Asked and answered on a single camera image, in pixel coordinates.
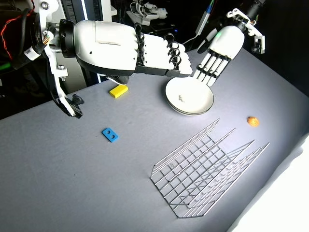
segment plate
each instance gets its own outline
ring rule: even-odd
[[[165,88],[165,94],[172,108],[181,114],[200,115],[213,105],[211,89],[193,77],[171,79]]]

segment wire grid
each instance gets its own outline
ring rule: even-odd
[[[151,180],[179,218],[205,215],[250,163],[266,148],[243,159],[251,141],[229,153],[208,134],[219,119],[154,165]]]

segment yellow sponge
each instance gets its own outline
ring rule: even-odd
[[[121,86],[118,85],[116,88],[113,88],[110,91],[110,94],[114,97],[114,98],[118,98],[120,95],[124,94],[125,92],[127,92],[128,87],[127,86]]]

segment orange object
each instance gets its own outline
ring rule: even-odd
[[[259,120],[256,117],[248,117],[247,121],[250,124],[250,126],[253,127],[257,127],[260,124]]]

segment metal frame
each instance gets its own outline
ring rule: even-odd
[[[151,180],[179,218],[206,215],[269,144],[243,153],[255,140],[225,153],[209,137],[219,119],[156,163]]]

